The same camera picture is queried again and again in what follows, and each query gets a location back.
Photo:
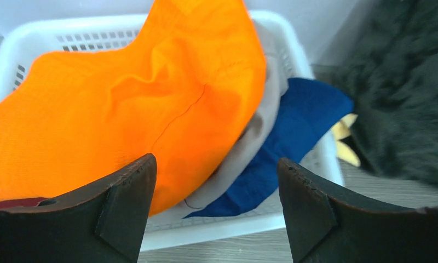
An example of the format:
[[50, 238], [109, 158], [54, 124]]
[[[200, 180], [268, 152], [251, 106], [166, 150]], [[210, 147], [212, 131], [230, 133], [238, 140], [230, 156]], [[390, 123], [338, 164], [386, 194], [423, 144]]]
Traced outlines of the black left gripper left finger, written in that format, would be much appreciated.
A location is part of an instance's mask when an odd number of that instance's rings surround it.
[[136, 262], [157, 176], [152, 154], [35, 207], [0, 210], [0, 262]]

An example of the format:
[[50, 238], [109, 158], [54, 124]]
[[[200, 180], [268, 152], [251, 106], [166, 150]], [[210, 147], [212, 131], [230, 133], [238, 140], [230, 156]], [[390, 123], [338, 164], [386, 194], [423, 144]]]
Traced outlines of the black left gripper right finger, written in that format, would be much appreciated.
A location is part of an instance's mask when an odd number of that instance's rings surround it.
[[438, 206], [366, 197], [288, 158], [277, 175], [294, 262], [438, 262]]

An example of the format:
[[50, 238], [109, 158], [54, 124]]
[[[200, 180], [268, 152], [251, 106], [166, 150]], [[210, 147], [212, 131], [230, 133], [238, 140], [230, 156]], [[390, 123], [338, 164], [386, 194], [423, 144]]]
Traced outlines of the orange bucket hat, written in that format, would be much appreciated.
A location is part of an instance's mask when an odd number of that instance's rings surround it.
[[127, 47], [46, 53], [0, 102], [0, 202], [53, 198], [152, 153], [149, 213], [167, 210], [223, 161], [265, 79], [243, 1], [155, 1]]

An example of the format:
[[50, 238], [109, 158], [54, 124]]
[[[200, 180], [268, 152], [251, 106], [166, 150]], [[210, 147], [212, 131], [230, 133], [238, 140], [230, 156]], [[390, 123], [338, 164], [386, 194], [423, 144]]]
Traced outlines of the grey bucket hat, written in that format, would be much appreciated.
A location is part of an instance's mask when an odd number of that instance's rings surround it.
[[227, 156], [213, 174], [192, 194], [172, 208], [151, 216], [157, 224], [170, 224], [206, 208], [218, 200], [237, 180], [270, 134], [288, 85], [274, 35], [261, 23], [254, 23], [266, 57], [266, 79], [261, 102]]

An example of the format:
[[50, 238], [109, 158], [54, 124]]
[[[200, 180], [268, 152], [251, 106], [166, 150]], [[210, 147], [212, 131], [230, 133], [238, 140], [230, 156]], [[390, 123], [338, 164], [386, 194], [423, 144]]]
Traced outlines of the dark red bucket hat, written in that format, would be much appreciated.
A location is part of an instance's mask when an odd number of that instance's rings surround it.
[[46, 198], [25, 198], [25, 199], [12, 199], [0, 202], [0, 210], [14, 207], [36, 207], [41, 201]]

